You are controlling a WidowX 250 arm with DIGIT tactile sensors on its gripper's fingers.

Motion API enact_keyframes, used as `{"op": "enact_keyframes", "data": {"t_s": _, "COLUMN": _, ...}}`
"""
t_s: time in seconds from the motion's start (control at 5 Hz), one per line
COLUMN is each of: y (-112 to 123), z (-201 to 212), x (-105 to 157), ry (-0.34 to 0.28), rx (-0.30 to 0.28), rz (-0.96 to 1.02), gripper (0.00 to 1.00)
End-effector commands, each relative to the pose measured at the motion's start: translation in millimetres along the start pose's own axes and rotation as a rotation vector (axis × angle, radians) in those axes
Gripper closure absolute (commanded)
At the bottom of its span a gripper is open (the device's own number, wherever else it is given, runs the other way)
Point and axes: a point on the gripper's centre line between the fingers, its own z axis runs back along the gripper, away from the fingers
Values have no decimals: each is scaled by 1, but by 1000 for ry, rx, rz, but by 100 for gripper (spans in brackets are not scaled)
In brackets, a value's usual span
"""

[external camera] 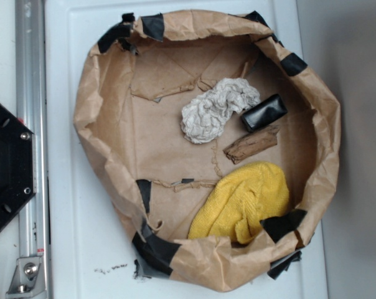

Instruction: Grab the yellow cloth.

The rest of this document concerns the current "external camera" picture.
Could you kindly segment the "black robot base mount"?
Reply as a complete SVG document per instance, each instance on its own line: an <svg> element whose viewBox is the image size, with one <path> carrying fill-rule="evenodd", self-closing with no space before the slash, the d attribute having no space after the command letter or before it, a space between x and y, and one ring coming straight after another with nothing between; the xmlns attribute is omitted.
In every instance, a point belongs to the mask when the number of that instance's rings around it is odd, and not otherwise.
<svg viewBox="0 0 376 299"><path fill-rule="evenodd" d="M34 134L0 104L0 233L35 195Z"/></svg>

